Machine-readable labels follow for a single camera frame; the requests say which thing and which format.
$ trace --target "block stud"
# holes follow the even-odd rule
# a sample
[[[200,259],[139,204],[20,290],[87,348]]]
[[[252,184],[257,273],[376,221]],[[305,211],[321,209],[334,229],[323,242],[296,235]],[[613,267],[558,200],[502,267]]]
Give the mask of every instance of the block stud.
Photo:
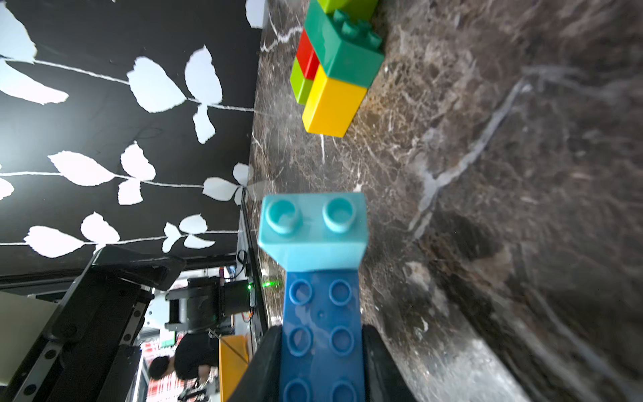
[[[358,393],[355,391],[353,384],[348,381],[337,381],[332,385],[331,401],[332,402],[357,402]]]
[[[332,20],[335,21],[335,23],[341,24],[344,21],[350,20],[350,17],[348,14],[341,10],[335,10],[335,12],[332,15]]]
[[[379,49],[379,45],[382,44],[382,38],[373,31],[369,31],[369,33],[366,35],[366,40],[368,42],[368,45],[373,50]]]
[[[339,356],[348,356],[355,349],[355,338],[346,327],[336,327],[331,332],[331,350]]]
[[[312,346],[312,332],[306,327],[297,327],[288,336],[288,349],[295,357],[302,357]]]
[[[311,388],[306,381],[295,378],[284,388],[285,402],[311,402]]]
[[[355,207],[344,197],[331,199],[321,212],[326,227],[335,233],[346,233],[355,222]]]
[[[350,21],[344,21],[341,26],[341,34],[349,39],[355,39],[359,36],[359,28]]]
[[[343,279],[337,279],[328,290],[328,297],[335,306],[345,306],[350,302],[353,291],[350,284]]]
[[[373,26],[370,24],[370,22],[360,19],[358,21],[358,28],[362,32],[369,32],[371,29],[373,29]]]
[[[307,280],[297,279],[290,285],[288,295],[293,304],[303,306],[312,299],[312,286]]]
[[[268,206],[266,221],[280,235],[293,233],[302,220],[299,208],[286,199],[273,201]]]

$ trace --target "toy building block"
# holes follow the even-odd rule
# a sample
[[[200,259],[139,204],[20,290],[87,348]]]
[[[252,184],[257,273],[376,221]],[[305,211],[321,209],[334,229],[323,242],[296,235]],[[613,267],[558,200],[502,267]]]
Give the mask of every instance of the toy building block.
[[[382,38],[370,23],[353,24],[341,10],[330,17],[319,3],[311,1],[304,28],[328,77],[370,87],[384,61],[379,51]]]
[[[312,89],[312,80],[307,80],[303,76],[299,62],[295,57],[293,63],[293,72],[290,73],[290,85],[293,87],[294,98],[300,105],[305,105]]]
[[[288,272],[279,400],[365,399],[358,272]]]
[[[303,110],[304,128],[313,134],[343,137],[366,91],[366,88],[327,77],[320,66]]]
[[[357,272],[368,244],[364,194],[266,196],[257,241],[288,272]]]
[[[312,48],[312,44],[308,39],[308,35],[305,30],[302,32],[302,38],[299,40],[297,61],[302,69],[304,78],[307,80],[314,80],[317,67],[320,65],[320,60],[317,59],[315,50]]]
[[[377,0],[318,0],[321,9],[326,14],[332,14],[335,10],[342,10],[350,16],[353,21],[362,19],[370,20],[375,12]]]

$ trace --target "light blue building block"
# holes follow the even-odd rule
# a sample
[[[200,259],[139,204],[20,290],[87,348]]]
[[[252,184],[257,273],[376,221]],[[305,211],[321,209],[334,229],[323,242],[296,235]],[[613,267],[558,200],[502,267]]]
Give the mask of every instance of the light blue building block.
[[[364,194],[266,196],[258,243],[288,272],[357,270],[368,244]]]

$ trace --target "wall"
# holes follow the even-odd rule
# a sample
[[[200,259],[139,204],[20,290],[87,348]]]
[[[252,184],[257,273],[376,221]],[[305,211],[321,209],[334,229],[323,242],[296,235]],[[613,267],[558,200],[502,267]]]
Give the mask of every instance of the wall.
[[[234,251],[262,22],[244,5],[0,2],[0,275],[81,268],[88,243]]]

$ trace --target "lime green building block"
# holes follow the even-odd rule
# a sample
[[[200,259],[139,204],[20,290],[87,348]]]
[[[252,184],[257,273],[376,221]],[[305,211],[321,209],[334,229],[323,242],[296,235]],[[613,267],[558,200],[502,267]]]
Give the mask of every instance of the lime green building block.
[[[317,0],[321,9],[326,14],[335,10],[344,11],[354,22],[357,20],[369,21],[375,12],[377,0]]]
[[[300,105],[305,105],[308,95],[311,94],[312,80],[307,80],[303,76],[302,68],[299,66],[297,58],[294,58],[293,72],[290,73],[290,85],[293,87],[294,98]]]

